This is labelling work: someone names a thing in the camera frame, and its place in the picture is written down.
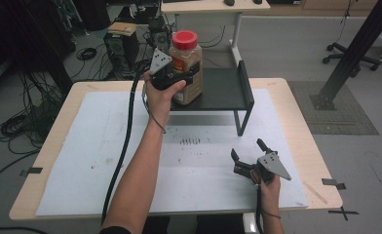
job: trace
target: human hand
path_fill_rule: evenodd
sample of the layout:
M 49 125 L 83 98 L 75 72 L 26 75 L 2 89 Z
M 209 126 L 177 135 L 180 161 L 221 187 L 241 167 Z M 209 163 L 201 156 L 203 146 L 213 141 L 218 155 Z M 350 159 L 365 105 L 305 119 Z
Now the human hand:
M 176 82 L 169 88 L 159 91 L 152 86 L 151 75 L 149 71 L 143 74 L 143 79 L 146 83 L 146 95 L 148 97 L 149 111 L 162 127 L 165 127 L 170 118 L 171 99 L 176 93 L 182 90 L 186 82 L 184 80 Z
M 268 214 L 280 215 L 280 187 L 280 177 L 278 175 L 274 175 L 268 184 L 261 179 L 261 208 Z

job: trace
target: red cap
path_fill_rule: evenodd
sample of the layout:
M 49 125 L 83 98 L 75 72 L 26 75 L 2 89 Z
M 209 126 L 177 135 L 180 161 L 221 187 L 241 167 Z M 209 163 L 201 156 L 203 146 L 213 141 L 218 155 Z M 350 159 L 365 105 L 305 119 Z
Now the red cap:
M 173 45 L 179 50 L 192 50 L 197 46 L 197 33 L 190 30 L 176 32 L 172 36 Z

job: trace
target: wooden table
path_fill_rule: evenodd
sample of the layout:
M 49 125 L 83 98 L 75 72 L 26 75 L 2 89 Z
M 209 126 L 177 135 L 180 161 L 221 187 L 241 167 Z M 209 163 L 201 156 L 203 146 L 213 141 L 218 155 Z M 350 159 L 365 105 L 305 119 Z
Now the wooden table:
M 302 178 L 308 209 L 336 209 L 342 199 L 335 186 L 322 184 L 331 178 L 325 161 L 310 134 L 286 80 L 282 78 L 249 79 L 253 89 L 267 89 L 275 105 L 297 171 Z M 16 199 L 10 218 L 42 219 L 36 216 L 52 166 L 61 150 L 70 126 L 78 113 L 86 92 L 128 91 L 132 82 L 80 82 L 73 85 L 33 167 L 43 168 L 41 174 L 29 174 Z
M 252 0 L 235 0 L 234 6 L 227 6 L 223 0 L 199 0 L 190 2 L 163 3 L 161 11 L 175 15 L 177 30 L 189 29 L 190 26 L 235 25 L 233 39 L 230 40 L 231 51 L 236 62 L 242 59 L 237 47 L 240 24 L 243 13 L 266 11 L 270 5 L 266 0 L 254 4 Z

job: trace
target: black shelf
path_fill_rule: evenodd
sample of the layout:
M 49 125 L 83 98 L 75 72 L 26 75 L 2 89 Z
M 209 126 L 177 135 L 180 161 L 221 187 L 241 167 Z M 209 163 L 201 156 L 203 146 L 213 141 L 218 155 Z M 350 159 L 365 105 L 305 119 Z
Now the black shelf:
M 203 74 L 203 93 L 185 106 L 172 102 L 171 111 L 234 111 L 237 134 L 242 136 L 254 106 L 244 62 L 238 68 L 206 68 Z M 246 112 L 242 125 L 238 111 Z

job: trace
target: transparent container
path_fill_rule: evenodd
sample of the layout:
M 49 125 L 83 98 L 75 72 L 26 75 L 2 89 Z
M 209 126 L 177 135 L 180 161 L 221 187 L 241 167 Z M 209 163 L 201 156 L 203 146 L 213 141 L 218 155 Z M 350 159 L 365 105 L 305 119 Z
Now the transparent container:
M 203 50 L 197 39 L 197 34 L 190 30 L 181 30 L 172 36 L 173 46 L 169 49 L 169 55 L 175 72 L 189 71 L 195 63 L 200 63 L 200 71 L 194 75 L 193 83 L 172 98 L 181 105 L 189 104 L 203 92 Z

